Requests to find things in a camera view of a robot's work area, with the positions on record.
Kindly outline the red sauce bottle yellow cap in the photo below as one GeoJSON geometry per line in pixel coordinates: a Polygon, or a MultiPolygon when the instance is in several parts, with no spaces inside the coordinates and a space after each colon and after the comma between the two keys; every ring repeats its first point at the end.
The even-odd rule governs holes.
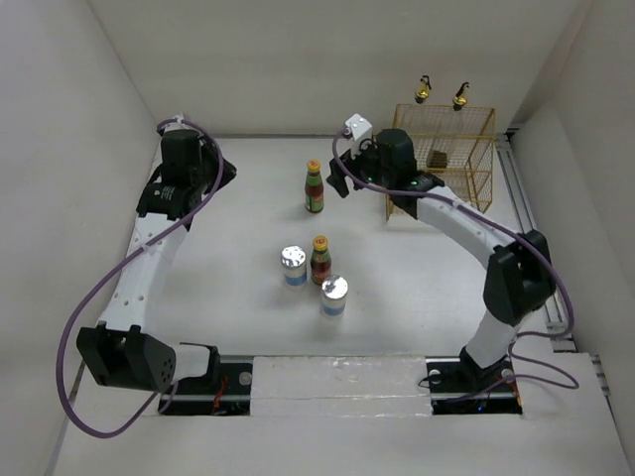
{"type": "Polygon", "coordinates": [[[310,160],[307,163],[305,206],[310,213],[320,213],[323,210],[323,183],[320,162],[317,160],[310,160]]]}

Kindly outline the glass oil bottle gold spout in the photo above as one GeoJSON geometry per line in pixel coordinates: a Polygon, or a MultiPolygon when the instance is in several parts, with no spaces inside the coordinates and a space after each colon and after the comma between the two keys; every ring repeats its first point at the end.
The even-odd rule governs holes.
{"type": "Polygon", "coordinates": [[[470,83],[465,81],[455,94],[451,108],[441,117],[426,161],[429,169],[445,170],[463,129],[462,110],[468,102],[470,83]]]}

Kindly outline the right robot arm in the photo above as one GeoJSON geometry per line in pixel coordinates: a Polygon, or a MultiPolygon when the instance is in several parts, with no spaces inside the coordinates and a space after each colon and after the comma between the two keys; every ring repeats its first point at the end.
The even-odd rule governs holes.
{"type": "Polygon", "coordinates": [[[352,189],[386,195],[396,207],[441,231],[482,265],[485,313],[461,348],[450,376],[459,381],[462,399],[502,384],[503,364],[522,334],[523,321],[557,290],[546,237],[535,229],[517,233],[488,219],[441,178],[418,171],[413,142],[401,129],[373,134],[348,126],[334,139],[347,143],[343,150],[331,147],[326,179],[340,197],[347,197],[352,189]]]}

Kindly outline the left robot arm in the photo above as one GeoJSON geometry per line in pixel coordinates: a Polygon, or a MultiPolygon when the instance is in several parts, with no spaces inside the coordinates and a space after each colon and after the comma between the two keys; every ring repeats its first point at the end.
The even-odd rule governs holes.
{"type": "Polygon", "coordinates": [[[183,115],[161,122],[157,161],[136,205],[136,218],[118,282],[93,327],[75,345],[95,382],[104,387],[165,392],[187,378],[200,393],[220,384],[211,351],[169,345],[152,336],[152,319],[176,254],[194,217],[236,176],[218,144],[183,115]]]}

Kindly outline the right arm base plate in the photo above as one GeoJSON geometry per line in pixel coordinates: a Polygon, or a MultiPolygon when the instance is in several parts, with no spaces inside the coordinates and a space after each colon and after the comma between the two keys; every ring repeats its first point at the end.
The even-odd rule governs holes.
{"type": "Polygon", "coordinates": [[[510,360],[504,358],[473,382],[458,357],[431,357],[418,386],[429,392],[434,416],[519,416],[523,409],[518,388],[508,379],[512,371],[510,360]]]}

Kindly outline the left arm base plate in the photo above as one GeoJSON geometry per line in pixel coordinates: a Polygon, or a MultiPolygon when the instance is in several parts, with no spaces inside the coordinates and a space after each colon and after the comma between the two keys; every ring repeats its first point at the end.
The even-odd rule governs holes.
{"type": "Polygon", "coordinates": [[[253,364],[252,356],[215,353],[205,375],[183,379],[172,397],[160,397],[159,414],[172,417],[249,416],[253,364]]]}

